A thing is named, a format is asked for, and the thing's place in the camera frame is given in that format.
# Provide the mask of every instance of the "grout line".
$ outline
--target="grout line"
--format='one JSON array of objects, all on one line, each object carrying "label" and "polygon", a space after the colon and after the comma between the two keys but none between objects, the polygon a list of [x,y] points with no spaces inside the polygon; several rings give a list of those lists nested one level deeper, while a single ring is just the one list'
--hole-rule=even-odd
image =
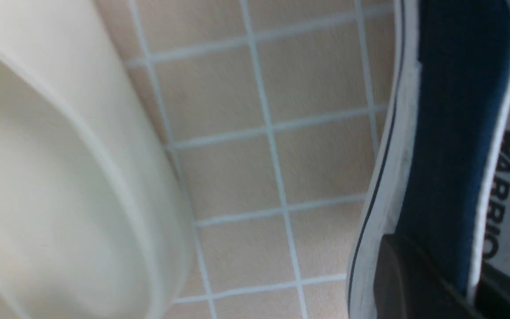
[{"label": "grout line", "polygon": [[[346,274],[308,278],[308,279],[303,279],[300,282],[302,283],[302,285],[310,285],[310,284],[328,283],[328,282],[332,282],[332,281],[343,281],[343,280],[346,280]],[[261,285],[261,286],[255,286],[255,287],[231,289],[231,290],[224,291],[221,293],[214,293],[213,295],[210,295],[210,296],[201,295],[201,296],[178,298],[174,301],[174,303],[197,303],[199,301],[208,300],[208,298],[221,299],[221,298],[230,297],[230,296],[245,295],[246,293],[276,291],[276,290],[281,290],[281,289],[296,288],[297,285],[298,285],[297,281],[290,281],[287,283],[280,283],[280,284],[274,284],[274,285]]]},{"label": "grout line", "polygon": [[377,121],[375,119],[374,111],[374,97],[373,87],[371,83],[371,69],[369,64],[369,53],[367,50],[367,39],[365,23],[363,21],[363,10],[361,0],[354,0],[355,11],[357,13],[358,33],[359,33],[359,46],[361,47],[362,65],[363,65],[363,80],[365,81],[365,92],[367,100],[367,109],[369,109],[369,122],[371,129],[371,139],[373,140],[373,153],[377,157],[379,151],[379,136],[377,136]]},{"label": "grout line", "polygon": [[[141,46],[141,49],[144,52],[144,56],[146,59],[147,73],[149,75],[151,84],[153,86],[155,99],[158,103],[158,109],[160,111],[162,121],[164,123],[168,143],[170,145],[173,145],[174,144],[174,135],[172,134],[172,129],[170,129],[170,121],[169,121],[168,115],[166,113],[166,107],[164,106],[164,101],[162,100],[162,94],[161,94],[160,85],[158,84],[158,78],[156,76],[156,73],[154,72],[153,64],[151,61],[150,51],[148,49],[147,39],[144,34],[142,22],[139,18],[139,8],[137,7],[136,0],[129,0],[129,8],[131,11],[131,15],[133,17],[133,23],[135,25],[137,37],[139,38],[139,44]],[[192,207],[191,202],[190,202],[190,196],[188,194],[188,188],[186,186],[186,181],[185,181],[184,176],[182,175],[182,166],[180,165],[180,158],[178,156],[178,152],[175,151],[174,148],[172,148],[172,150],[173,150],[172,156],[174,159],[174,165],[176,166],[176,171],[177,171],[178,176],[180,177],[180,182],[182,184],[182,192],[184,192],[186,201],[188,202],[190,207]],[[207,275],[206,262],[204,260],[202,246],[200,245],[200,236],[198,236],[198,229],[193,225],[192,230],[194,233],[194,244],[196,246],[196,254],[197,254],[197,258],[198,258],[198,264],[200,267],[200,273],[202,275],[202,283],[204,284],[204,290],[206,291],[208,304],[210,306],[210,315],[211,315],[212,319],[218,319],[218,316],[215,313],[214,300],[211,299],[211,297],[210,297],[210,295],[211,295],[210,281],[209,281],[208,275]]]},{"label": "grout line", "polygon": [[331,276],[324,276],[324,277],[315,277],[315,278],[309,278],[302,280],[302,283],[304,285],[309,284],[320,284],[320,283],[328,283],[332,281],[342,281],[346,280],[346,274],[338,274],[338,275],[331,275]]},{"label": "grout line", "polygon": [[344,121],[346,119],[350,119],[352,117],[358,117],[359,115],[365,115],[369,113],[368,108],[361,109],[351,109],[349,111],[342,111],[337,113],[331,113],[326,115],[318,115],[316,117],[306,117],[299,120],[293,120],[288,122],[283,122],[275,125],[273,129],[275,131],[285,131],[291,129],[303,128],[311,125],[319,125],[334,121]]},{"label": "grout line", "polygon": [[[363,16],[366,18],[373,18],[375,16],[382,16],[392,11],[392,4],[379,4],[371,8],[363,9]],[[257,32],[254,33],[253,36],[255,37],[256,42],[266,42],[301,34],[304,32],[312,32],[324,28],[335,27],[340,24],[352,22],[353,20],[356,20],[356,17],[357,15],[355,11],[340,12],[338,14],[332,14],[322,18],[309,19],[305,22],[292,24],[290,26],[277,28],[274,30]],[[200,56],[211,52],[224,51],[226,49],[236,48],[242,45],[248,45],[247,37],[237,36],[234,38],[217,40],[213,42],[192,45],[190,47],[176,48],[166,52],[150,54],[150,60],[153,63],[168,62],[188,57]],[[125,67],[128,69],[134,69],[144,65],[146,65],[146,58],[143,57],[133,58],[125,61]]]},{"label": "grout line", "polygon": [[259,210],[257,212],[246,213],[246,214],[233,214],[228,216],[219,216],[216,218],[209,218],[205,220],[199,220],[196,222],[198,227],[207,227],[220,224],[226,224],[228,222],[241,222],[242,220],[265,218],[275,216],[283,212],[282,208],[275,208],[273,210]]},{"label": "grout line", "polygon": [[192,47],[174,49],[168,52],[156,53],[151,56],[151,60],[154,63],[180,60],[183,58],[190,58],[208,53],[224,51],[227,49],[233,49],[243,45],[247,45],[247,38],[244,36],[239,36],[225,40],[208,42],[206,44],[193,45]]},{"label": "grout line", "polygon": [[[346,202],[357,202],[365,199],[365,194],[352,195],[352,196],[343,196],[338,198],[331,198],[325,200],[316,200],[314,202],[303,202],[302,204],[296,204],[293,206],[287,206],[287,210],[289,212],[296,212],[298,210],[312,210],[314,208],[322,208],[328,206],[335,206],[339,204],[344,204]],[[282,214],[283,208],[272,208],[270,210],[258,210],[256,212],[244,213],[244,214],[232,214],[227,216],[218,216],[215,218],[208,218],[205,220],[199,220],[196,222],[196,226],[198,227],[207,227],[214,226],[220,224],[226,224],[229,222],[240,222],[243,220],[249,219],[257,219],[257,218],[266,218],[275,216],[277,214]]]},{"label": "grout line", "polygon": [[[387,109],[386,105],[377,105],[373,107],[374,112],[382,111]],[[302,127],[307,127],[311,125],[319,125],[328,123],[331,121],[343,121],[346,119],[350,119],[352,117],[358,117],[359,115],[368,114],[370,109],[363,107],[361,109],[352,109],[349,111],[342,111],[338,113],[326,114],[326,115],[318,115],[316,117],[304,117],[303,119],[288,121],[276,124],[271,127],[273,131],[284,131],[288,129],[298,129]],[[266,127],[261,128],[250,128],[245,129],[243,131],[236,131],[231,133],[224,133],[220,135],[212,135],[206,137],[198,137],[197,139],[185,140],[182,142],[176,142],[173,145],[169,145],[166,149],[171,150],[173,148],[176,149],[188,149],[193,147],[204,147],[208,145],[213,145],[217,143],[224,143],[227,141],[235,141],[242,139],[249,139],[251,137],[258,137],[261,135],[265,135],[267,133]]]},{"label": "grout line", "polygon": [[287,240],[289,241],[290,255],[292,259],[292,268],[295,274],[296,289],[300,301],[300,309],[302,311],[302,319],[308,319],[308,311],[306,309],[306,301],[304,299],[304,291],[302,289],[302,282],[300,281],[300,267],[298,257],[296,256],[296,246],[294,237],[292,236],[292,226],[290,222],[289,211],[287,210],[287,200],[285,194],[285,185],[281,174],[281,165],[279,164],[279,157],[277,154],[277,144],[275,142],[275,135],[273,131],[273,124],[271,122],[271,114],[267,96],[265,95],[265,85],[263,83],[263,76],[261,75],[261,65],[259,64],[259,57],[257,55],[257,44],[255,42],[255,35],[251,26],[251,17],[249,16],[249,6],[247,0],[239,0],[241,5],[241,14],[243,22],[245,23],[245,30],[247,30],[247,40],[249,41],[249,51],[251,51],[251,59],[253,62],[253,70],[255,71],[255,80],[257,81],[257,91],[261,99],[261,109],[263,110],[263,118],[267,126],[267,137],[269,138],[269,148],[271,151],[271,158],[273,160],[273,168],[275,170],[275,179],[277,180],[277,188],[279,191],[279,198],[281,199],[281,208],[283,218],[285,219],[285,230]]},{"label": "grout line", "polygon": [[245,129],[243,131],[225,133],[225,134],[220,134],[220,135],[212,135],[212,136],[206,136],[206,137],[199,137],[197,139],[191,139],[191,140],[186,140],[186,141],[182,141],[182,142],[177,142],[174,144],[174,147],[177,149],[202,147],[202,146],[212,145],[212,144],[217,144],[217,143],[224,143],[224,142],[241,140],[241,139],[249,139],[250,137],[257,137],[257,136],[265,135],[266,133],[267,133],[267,129],[265,127],[250,128],[250,129]]},{"label": "grout line", "polygon": [[316,200],[315,202],[303,202],[302,204],[290,206],[289,211],[297,212],[298,210],[313,210],[316,208],[345,204],[346,202],[358,202],[360,200],[365,200],[365,194],[344,196],[326,200]]},{"label": "grout line", "polygon": [[353,21],[354,19],[355,19],[354,12],[341,12],[325,16],[323,18],[310,19],[305,22],[292,24],[290,26],[278,28],[275,30],[257,32],[257,34],[255,34],[255,40],[257,42],[265,42],[280,38],[286,38],[288,36],[302,34],[305,32],[335,27],[340,24]]}]

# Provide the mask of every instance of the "shoe sole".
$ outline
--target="shoe sole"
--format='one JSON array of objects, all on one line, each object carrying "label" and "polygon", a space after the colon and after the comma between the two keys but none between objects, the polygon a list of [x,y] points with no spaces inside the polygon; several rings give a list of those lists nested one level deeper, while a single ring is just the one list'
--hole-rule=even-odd
[{"label": "shoe sole", "polygon": [[362,228],[348,262],[350,318],[376,318],[373,281],[379,244],[383,234],[394,232],[397,225],[413,155],[421,75],[421,66],[417,63],[417,0],[395,1],[394,12],[396,55],[387,112],[390,121],[385,123],[359,223]]}]

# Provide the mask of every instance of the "beige tile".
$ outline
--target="beige tile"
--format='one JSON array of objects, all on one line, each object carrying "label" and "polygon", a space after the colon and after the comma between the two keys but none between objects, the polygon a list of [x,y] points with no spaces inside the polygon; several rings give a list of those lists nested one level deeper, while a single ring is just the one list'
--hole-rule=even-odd
[{"label": "beige tile", "polygon": [[293,281],[283,216],[200,228],[212,291]]},{"label": "beige tile", "polygon": [[168,309],[162,319],[211,319],[207,301],[199,303],[176,303]]},{"label": "beige tile", "polygon": [[346,273],[362,206],[362,202],[351,202],[291,212],[301,277]]},{"label": "beige tile", "polygon": [[280,206],[267,136],[186,149],[180,154],[197,219]]},{"label": "beige tile", "polygon": [[192,268],[190,275],[188,275],[188,281],[182,289],[180,297],[201,296],[204,293],[206,293],[206,291],[204,290],[200,266],[198,266],[198,261],[194,261],[194,268]]},{"label": "beige tile", "polygon": [[275,137],[287,202],[366,192],[375,164],[366,115]]},{"label": "beige tile", "polygon": [[141,105],[147,113],[149,120],[154,127],[156,134],[163,144],[166,144],[166,131],[164,122],[156,103],[155,94],[151,85],[151,81],[144,67],[130,69],[127,71],[129,78],[133,82],[133,87],[139,96]]},{"label": "beige tile", "polygon": [[301,319],[296,289],[249,293],[214,301],[218,319]]},{"label": "beige tile", "polygon": [[306,285],[304,299],[308,319],[347,319],[348,317],[345,281]]},{"label": "beige tile", "polygon": [[383,131],[385,129],[385,119],[387,117],[387,111],[378,111],[375,114],[375,121],[377,123],[377,137],[379,138],[379,143],[381,143],[381,137],[383,137]]},{"label": "beige tile", "polygon": [[353,0],[251,0],[249,13],[255,30],[322,18],[353,10]]},{"label": "beige tile", "polygon": [[362,0],[362,7],[377,6],[380,4],[392,4],[393,0]]},{"label": "beige tile", "polygon": [[273,122],[366,106],[355,23],[258,49]]},{"label": "beige tile", "polygon": [[174,139],[264,124],[247,47],[156,66]]},{"label": "beige tile", "polygon": [[239,0],[137,0],[151,52],[245,34]]},{"label": "beige tile", "polygon": [[388,103],[395,54],[393,14],[366,20],[367,50],[375,104]]},{"label": "beige tile", "polygon": [[124,60],[143,55],[127,0],[94,0],[117,52]]}]

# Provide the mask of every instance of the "floor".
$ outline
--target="floor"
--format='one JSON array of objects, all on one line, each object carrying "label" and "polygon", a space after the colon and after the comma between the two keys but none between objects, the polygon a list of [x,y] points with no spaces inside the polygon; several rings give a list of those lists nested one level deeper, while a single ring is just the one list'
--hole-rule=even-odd
[{"label": "floor", "polygon": [[166,319],[343,319],[390,0],[95,0],[194,210]]}]

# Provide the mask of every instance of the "toilet bowl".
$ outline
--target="toilet bowl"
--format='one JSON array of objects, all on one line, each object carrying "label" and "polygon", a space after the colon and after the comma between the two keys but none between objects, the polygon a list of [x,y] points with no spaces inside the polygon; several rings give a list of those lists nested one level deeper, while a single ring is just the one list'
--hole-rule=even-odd
[{"label": "toilet bowl", "polygon": [[0,0],[0,319],[160,319],[192,213],[90,0]]}]

